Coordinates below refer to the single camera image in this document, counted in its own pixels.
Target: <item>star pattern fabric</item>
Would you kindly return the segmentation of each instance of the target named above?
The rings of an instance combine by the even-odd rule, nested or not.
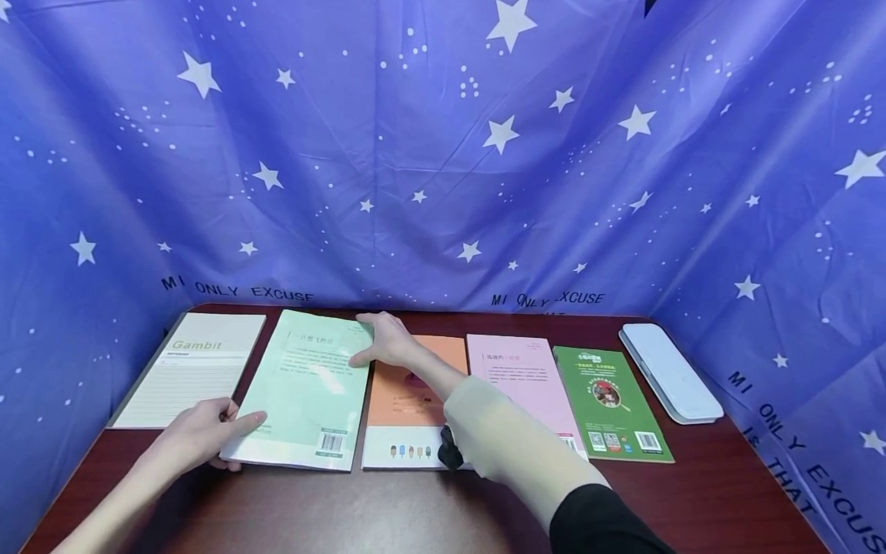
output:
[[[827,546],[865,550],[821,484],[856,528],[886,521],[886,82],[865,70],[886,35],[845,32],[875,3],[800,29],[724,2],[455,0],[453,25],[387,3],[0,0],[4,545],[151,337],[263,301],[648,316]]]

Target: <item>wooden table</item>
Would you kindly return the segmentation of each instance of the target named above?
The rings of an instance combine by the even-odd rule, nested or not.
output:
[[[238,401],[252,382],[280,310],[227,305],[193,310],[268,316],[237,387]],[[314,312],[342,317],[355,313]],[[622,352],[621,326],[646,321],[639,317],[397,315],[413,333],[544,337],[552,346]],[[713,425],[673,423],[633,362],[631,367],[677,463],[594,464],[662,539],[684,553],[827,552],[728,417]],[[361,427],[365,428],[365,407],[363,417]],[[22,552],[49,552],[61,542],[158,433],[102,432]],[[505,487],[473,472],[364,472],[361,450],[362,434],[350,474],[248,466],[237,475],[199,468],[159,500],[133,541],[133,551],[549,552],[544,530]]]

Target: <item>black object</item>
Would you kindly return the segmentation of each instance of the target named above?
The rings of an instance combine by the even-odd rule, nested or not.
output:
[[[458,451],[458,447],[455,446],[455,441],[452,438],[452,429],[449,428],[449,425],[443,425],[443,429],[440,431],[440,438],[443,439],[443,444],[437,450],[438,460],[443,462],[443,465],[452,471],[462,467],[464,458],[462,453]]]

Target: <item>light green book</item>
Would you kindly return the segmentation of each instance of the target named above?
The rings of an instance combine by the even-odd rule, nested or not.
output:
[[[240,406],[268,419],[221,457],[350,472],[369,365],[347,362],[371,344],[369,327],[356,321],[284,310]]]
[[[554,356],[588,457],[673,463],[671,449],[624,355],[554,347]]]

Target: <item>right hand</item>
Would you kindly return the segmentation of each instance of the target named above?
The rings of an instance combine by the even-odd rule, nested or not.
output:
[[[406,325],[387,312],[377,314],[358,314],[357,321],[370,324],[375,330],[372,346],[355,354],[350,364],[352,367],[366,365],[373,360],[380,360],[390,365],[409,367],[424,347],[418,344]]]

